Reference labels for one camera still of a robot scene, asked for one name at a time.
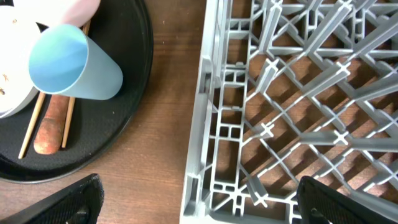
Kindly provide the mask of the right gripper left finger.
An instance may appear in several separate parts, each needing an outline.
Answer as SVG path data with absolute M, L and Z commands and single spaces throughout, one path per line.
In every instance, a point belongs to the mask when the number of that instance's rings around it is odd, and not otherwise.
M 96 223 L 104 204 L 99 174 L 90 174 L 47 198 L 1 220 L 1 223 Z

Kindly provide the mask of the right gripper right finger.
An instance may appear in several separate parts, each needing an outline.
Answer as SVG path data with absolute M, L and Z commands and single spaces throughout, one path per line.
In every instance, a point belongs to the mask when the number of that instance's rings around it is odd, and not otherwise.
M 301 178 L 297 200 L 301 223 L 304 224 L 395 223 L 310 176 Z

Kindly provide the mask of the orange carrot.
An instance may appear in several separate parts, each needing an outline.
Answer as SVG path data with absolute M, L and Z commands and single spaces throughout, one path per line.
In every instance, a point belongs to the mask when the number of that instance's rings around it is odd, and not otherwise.
M 61 147 L 69 97 L 52 95 L 34 140 L 38 154 L 55 154 Z

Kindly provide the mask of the wooden chopstick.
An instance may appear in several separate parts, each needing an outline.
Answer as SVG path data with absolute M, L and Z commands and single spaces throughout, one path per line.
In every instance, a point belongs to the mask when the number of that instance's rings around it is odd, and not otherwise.
M 91 21 L 88 21 L 83 27 L 82 31 L 84 34 L 88 34 L 89 29 L 90 29 Z M 75 100 L 76 98 L 70 97 L 69 102 L 68 102 L 68 110 L 67 110 L 67 115 L 66 115 L 66 120 L 65 120 L 65 127 L 64 127 L 64 132 L 63 132 L 63 139 L 62 139 L 62 145 L 61 147 L 64 149 L 67 146 L 67 141 L 68 141 L 68 135 L 70 132 L 70 126 L 72 122 L 72 116 L 73 116 L 73 110 L 75 106 Z
M 41 110 L 41 107 L 43 105 L 44 99 L 45 99 L 45 94 L 40 92 L 39 95 L 38 95 L 38 98 L 37 98 L 37 101 L 36 101 L 36 104 L 35 104 L 31 119 L 29 121 L 29 125 L 27 127 L 27 131 L 26 131 L 25 136 L 24 136 L 24 140 L 23 140 L 23 143 L 22 143 L 19 155 L 18 155 L 18 159 L 23 159 L 24 158 L 25 152 L 27 150 L 27 147 L 28 147 L 28 144 L 29 144 L 29 141 L 30 141 L 30 137 L 31 137 L 31 135 L 33 133 L 33 130 L 35 128 L 35 124 L 36 124 L 37 119 L 39 117 L 40 110 Z

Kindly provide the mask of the light blue plastic cup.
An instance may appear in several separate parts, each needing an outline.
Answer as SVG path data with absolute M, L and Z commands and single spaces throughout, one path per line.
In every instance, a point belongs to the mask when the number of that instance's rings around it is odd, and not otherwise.
M 50 95 L 108 100 L 123 84 L 119 65 L 70 24 L 41 33 L 30 53 L 28 69 L 36 89 Z

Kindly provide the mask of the grey round plate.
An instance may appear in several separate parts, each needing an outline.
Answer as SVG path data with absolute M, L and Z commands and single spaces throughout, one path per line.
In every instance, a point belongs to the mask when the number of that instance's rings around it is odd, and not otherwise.
M 24 109 L 38 93 L 28 63 L 39 37 L 40 29 L 34 21 L 13 6 L 1 6 L 1 118 Z

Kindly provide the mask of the pink white bowl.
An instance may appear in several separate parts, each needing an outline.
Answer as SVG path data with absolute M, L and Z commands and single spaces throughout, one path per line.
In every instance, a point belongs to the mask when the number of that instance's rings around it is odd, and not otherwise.
M 13 0 L 25 16 L 47 27 L 59 24 L 83 26 L 96 13 L 100 0 Z

